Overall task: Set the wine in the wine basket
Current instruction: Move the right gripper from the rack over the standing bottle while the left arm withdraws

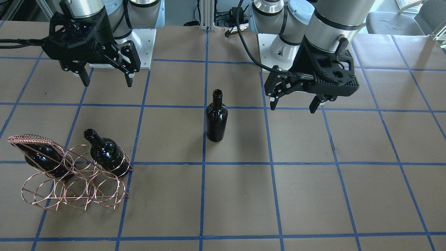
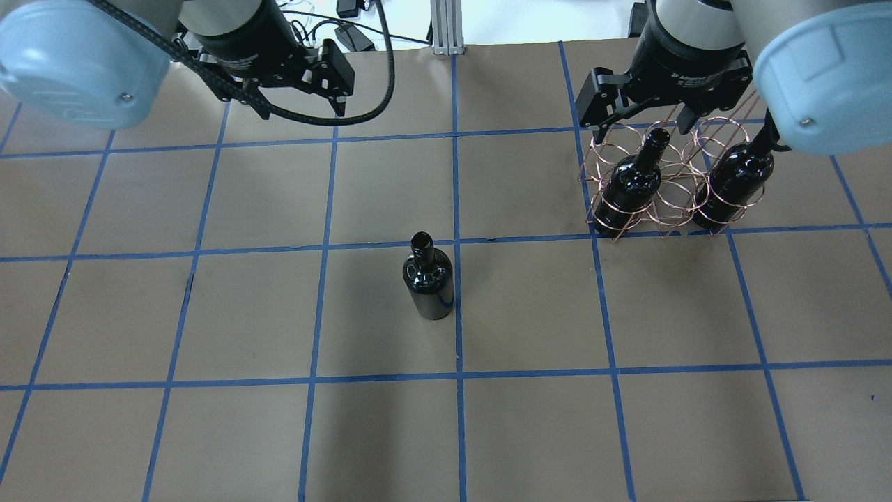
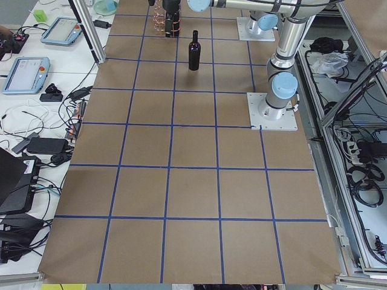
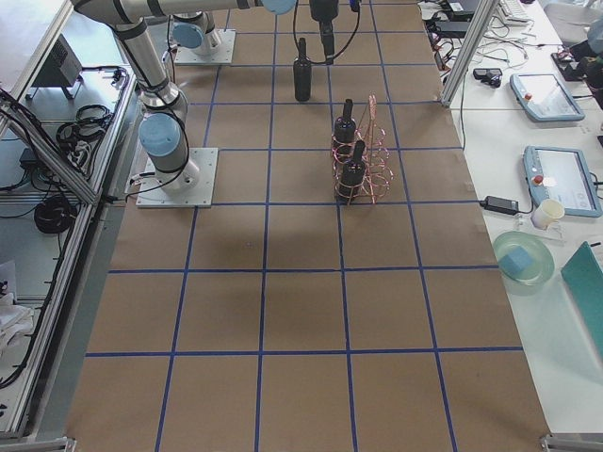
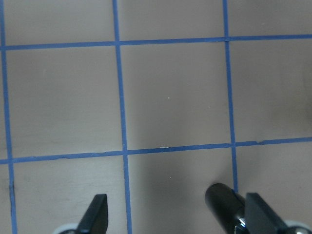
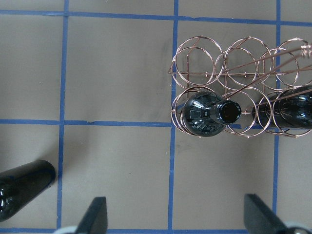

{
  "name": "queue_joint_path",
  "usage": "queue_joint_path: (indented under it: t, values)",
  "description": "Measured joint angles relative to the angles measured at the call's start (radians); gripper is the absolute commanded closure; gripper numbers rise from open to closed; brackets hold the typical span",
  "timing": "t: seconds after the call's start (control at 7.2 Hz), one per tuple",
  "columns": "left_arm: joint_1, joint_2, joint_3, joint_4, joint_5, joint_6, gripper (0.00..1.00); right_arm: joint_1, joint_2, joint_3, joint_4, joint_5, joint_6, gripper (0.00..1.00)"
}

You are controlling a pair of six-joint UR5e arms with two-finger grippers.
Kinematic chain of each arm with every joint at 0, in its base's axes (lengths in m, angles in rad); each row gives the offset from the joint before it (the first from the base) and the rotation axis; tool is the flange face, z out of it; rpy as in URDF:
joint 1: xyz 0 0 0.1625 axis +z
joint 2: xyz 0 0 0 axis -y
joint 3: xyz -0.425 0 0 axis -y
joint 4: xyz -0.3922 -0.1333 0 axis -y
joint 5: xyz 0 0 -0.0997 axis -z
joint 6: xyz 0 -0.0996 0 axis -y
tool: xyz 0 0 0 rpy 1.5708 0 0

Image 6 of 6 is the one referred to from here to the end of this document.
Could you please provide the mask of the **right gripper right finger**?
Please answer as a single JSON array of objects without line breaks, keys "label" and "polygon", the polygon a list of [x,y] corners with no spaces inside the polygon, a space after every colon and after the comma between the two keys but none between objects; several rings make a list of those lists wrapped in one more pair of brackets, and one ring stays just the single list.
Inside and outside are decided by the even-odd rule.
[{"label": "right gripper right finger", "polygon": [[287,226],[256,194],[244,195],[244,225],[250,234],[285,234]]}]

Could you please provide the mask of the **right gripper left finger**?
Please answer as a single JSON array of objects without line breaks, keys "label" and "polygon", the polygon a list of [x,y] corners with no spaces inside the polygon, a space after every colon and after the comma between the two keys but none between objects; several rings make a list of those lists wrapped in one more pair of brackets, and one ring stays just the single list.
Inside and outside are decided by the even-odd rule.
[{"label": "right gripper left finger", "polygon": [[107,232],[106,197],[95,197],[78,227],[77,234],[105,234]]}]

